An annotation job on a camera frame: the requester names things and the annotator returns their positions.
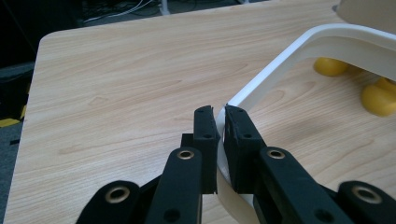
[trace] table surface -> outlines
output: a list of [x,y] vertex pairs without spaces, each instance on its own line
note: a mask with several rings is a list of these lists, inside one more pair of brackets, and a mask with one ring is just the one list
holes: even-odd
[[[74,223],[115,180],[159,175],[193,111],[220,108],[303,32],[342,22],[335,0],[284,0],[127,21],[40,44],[5,223]],[[361,180],[396,197],[396,117],[360,103],[376,76],[295,65],[249,111],[266,143],[321,184]],[[236,223],[216,195],[203,223]]]

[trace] screw hole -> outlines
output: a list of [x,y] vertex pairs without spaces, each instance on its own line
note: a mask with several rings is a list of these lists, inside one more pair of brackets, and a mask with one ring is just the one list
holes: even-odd
[[320,221],[325,222],[325,223],[334,222],[334,217],[332,216],[332,214],[326,210],[323,210],[323,209],[316,210],[315,217],[317,217],[317,219],[319,219]]
[[180,212],[177,209],[168,209],[163,214],[163,219],[167,222],[176,222],[180,219]]
[[285,158],[285,154],[278,150],[269,150],[267,155],[273,159],[283,159]]
[[121,203],[128,198],[130,191],[125,186],[111,188],[105,198],[108,203]]
[[182,160],[189,160],[192,157],[194,157],[194,153],[191,151],[188,151],[188,150],[183,150],[183,151],[180,151],[179,153],[177,153],[177,156],[179,158],[181,158]]
[[367,203],[382,203],[382,198],[375,191],[363,187],[363,186],[354,186],[352,188],[353,194],[358,197],[360,200],[365,201]]

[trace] white plastic strip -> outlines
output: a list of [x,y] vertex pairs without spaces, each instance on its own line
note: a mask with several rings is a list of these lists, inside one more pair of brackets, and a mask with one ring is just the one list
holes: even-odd
[[[301,35],[255,76],[228,105],[249,111],[297,62],[307,58],[328,57],[396,80],[396,35],[352,24],[326,24]],[[223,136],[225,111],[217,116],[218,131]],[[230,190],[227,158],[222,142],[218,153],[219,199],[239,223],[258,223],[251,206],[251,195]]]

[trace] black plastic part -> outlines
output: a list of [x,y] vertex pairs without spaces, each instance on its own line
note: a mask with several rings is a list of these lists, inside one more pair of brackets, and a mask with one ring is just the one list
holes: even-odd
[[194,111],[194,132],[183,133],[182,147],[194,147],[201,151],[202,165],[202,193],[217,192],[217,160],[219,133],[210,105],[200,107]]
[[201,163],[201,152],[192,147],[169,155],[145,223],[201,223]]
[[82,210],[77,224],[126,224],[139,198],[139,187],[132,182],[115,181],[99,189]]
[[336,199],[356,223],[396,223],[396,201],[375,186],[360,181],[344,182]]
[[233,190],[252,194],[257,176],[254,160],[266,145],[244,109],[226,105],[225,112],[224,150]]
[[159,175],[140,188],[139,200],[134,207],[134,212],[131,217],[131,223],[145,223],[146,215],[149,211],[149,208],[151,207],[152,198],[154,197],[154,193],[157,189],[160,179],[161,176]]
[[257,165],[282,223],[353,223],[287,150],[263,148]]
[[261,224],[264,223],[281,223],[282,216],[276,208],[274,200],[271,198],[263,198],[258,195],[253,196],[253,206],[256,211],[257,218]]
[[320,185],[320,186],[322,187],[322,189],[324,191],[326,191],[327,195],[329,195],[333,200],[336,200],[335,198],[337,196],[337,192],[335,192],[332,189],[328,189],[328,188],[324,187],[323,185]]

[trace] white curved object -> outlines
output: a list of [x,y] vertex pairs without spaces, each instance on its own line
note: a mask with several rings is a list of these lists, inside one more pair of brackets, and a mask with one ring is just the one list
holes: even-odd
[[[351,24],[326,24],[314,27],[288,46],[255,76],[228,105],[249,111],[297,62],[307,58],[328,57],[353,64],[364,70],[396,80],[396,35]],[[220,110],[216,124],[223,136],[225,109]],[[219,199],[240,223],[258,223],[251,195],[230,190],[227,158],[222,142],[218,152]]]

